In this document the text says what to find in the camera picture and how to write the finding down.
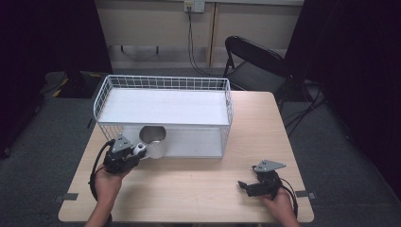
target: table top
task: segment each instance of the table top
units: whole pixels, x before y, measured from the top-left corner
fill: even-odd
[[[125,179],[112,211],[113,221],[162,223],[274,222],[258,198],[237,181],[257,183],[252,166],[262,159],[286,164],[277,169],[295,191],[305,190],[288,137],[271,93],[232,92],[234,119],[223,158],[143,160]],[[86,221],[96,206],[89,176],[106,138],[95,127],[64,201],[61,221]],[[308,198],[298,198],[298,220],[314,219]]]

